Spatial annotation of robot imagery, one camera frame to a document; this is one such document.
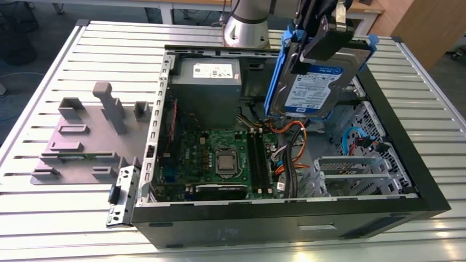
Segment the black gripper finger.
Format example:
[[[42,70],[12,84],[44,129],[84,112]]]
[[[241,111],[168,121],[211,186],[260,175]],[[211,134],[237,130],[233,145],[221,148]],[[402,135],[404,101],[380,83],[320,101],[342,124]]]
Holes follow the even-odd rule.
[[[316,30],[296,29],[303,33],[296,46],[291,48],[294,57],[291,58],[291,73],[304,74],[314,61],[326,61],[343,48],[355,34],[354,23],[347,18],[347,10],[352,1],[336,1],[334,11],[322,17]]]

